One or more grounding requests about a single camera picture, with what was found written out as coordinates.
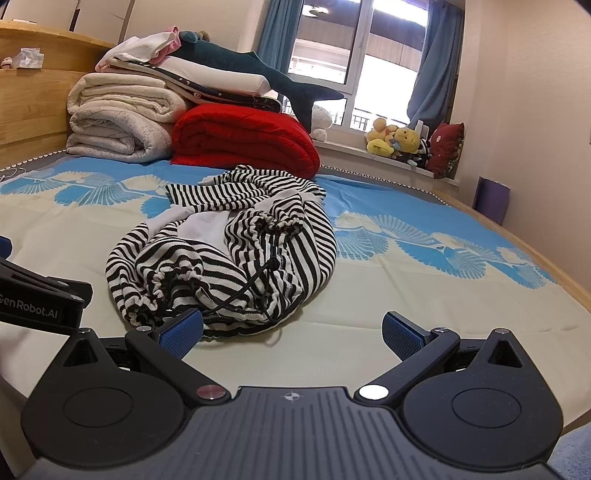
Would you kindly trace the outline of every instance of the shark plush toy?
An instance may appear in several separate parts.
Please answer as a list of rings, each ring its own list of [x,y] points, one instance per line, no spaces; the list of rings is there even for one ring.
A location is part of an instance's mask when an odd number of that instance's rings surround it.
[[[342,93],[332,88],[313,83],[294,82],[287,75],[264,64],[253,51],[238,53],[202,38],[198,33],[182,31],[181,47],[171,55],[218,70],[263,75],[273,90],[289,99],[295,117],[304,125],[308,133],[312,130],[314,102],[343,98]]]

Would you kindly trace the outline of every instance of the blue curtain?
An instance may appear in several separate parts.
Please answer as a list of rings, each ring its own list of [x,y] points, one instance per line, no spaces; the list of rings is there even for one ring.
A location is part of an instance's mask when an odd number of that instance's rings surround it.
[[[422,120],[431,132],[444,120],[460,63],[464,10],[431,0],[421,66],[407,114],[414,128]]]
[[[296,41],[304,0],[271,0],[256,50],[259,58],[274,69],[287,73]]]

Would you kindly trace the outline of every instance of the folded red blanket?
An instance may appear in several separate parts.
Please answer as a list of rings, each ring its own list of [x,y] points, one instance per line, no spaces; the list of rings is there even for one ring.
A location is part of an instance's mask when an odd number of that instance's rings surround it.
[[[200,167],[286,170],[310,179],[320,168],[304,127],[284,113],[206,103],[185,113],[173,130],[172,163]]]

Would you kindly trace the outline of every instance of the bed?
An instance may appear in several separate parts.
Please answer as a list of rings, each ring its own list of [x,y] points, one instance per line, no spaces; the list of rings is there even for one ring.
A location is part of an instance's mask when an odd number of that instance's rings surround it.
[[[42,140],[29,140],[27,152],[58,150]],[[196,184],[219,172],[63,155],[16,166],[0,183],[0,234],[14,244],[9,260],[90,282],[95,293],[82,325],[121,336],[127,325],[107,289],[108,254],[168,208],[167,183]],[[395,310],[425,329],[446,326],[466,338],[511,329],[556,395],[564,424],[591,409],[591,301],[567,275],[443,194],[335,169],[316,182],[327,191],[337,238],[329,282],[281,327],[199,343],[186,362],[233,393],[240,385],[345,385],[352,392],[399,362],[380,332],[384,314]],[[0,324],[0,375],[26,397],[64,341]]]

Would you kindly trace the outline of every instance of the black and white striped cloth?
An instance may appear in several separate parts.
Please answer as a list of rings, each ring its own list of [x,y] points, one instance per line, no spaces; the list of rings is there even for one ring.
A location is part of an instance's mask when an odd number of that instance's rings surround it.
[[[167,185],[171,209],[138,225],[110,254],[109,289],[132,325],[158,326],[197,306],[205,335],[252,335],[285,320],[328,280],[336,241],[321,187],[249,166],[209,183]],[[232,211],[223,233],[226,251],[179,235],[191,215],[224,210]],[[278,268],[263,269],[272,257]],[[250,288],[231,299],[249,280]]]

